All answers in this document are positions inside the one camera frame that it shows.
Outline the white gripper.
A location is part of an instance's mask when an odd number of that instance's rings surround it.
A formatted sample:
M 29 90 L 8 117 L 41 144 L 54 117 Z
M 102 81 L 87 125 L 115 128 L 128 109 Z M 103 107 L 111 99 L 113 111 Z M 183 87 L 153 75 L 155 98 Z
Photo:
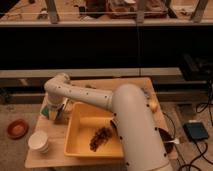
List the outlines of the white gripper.
M 64 103 L 64 97 L 58 95 L 47 95 L 47 107 L 49 108 L 49 119 L 57 121 L 59 119 L 59 110 Z

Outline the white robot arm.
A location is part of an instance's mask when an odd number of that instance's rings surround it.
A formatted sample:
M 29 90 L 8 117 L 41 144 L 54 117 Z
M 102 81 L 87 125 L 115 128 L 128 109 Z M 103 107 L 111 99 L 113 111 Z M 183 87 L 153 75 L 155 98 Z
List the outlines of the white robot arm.
M 117 124 L 128 171 L 173 171 L 144 91 L 132 83 L 113 91 L 72 86 L 60 73 L 44 84 L 48 107 L 59 109 L 63 98 L 111 111 Z

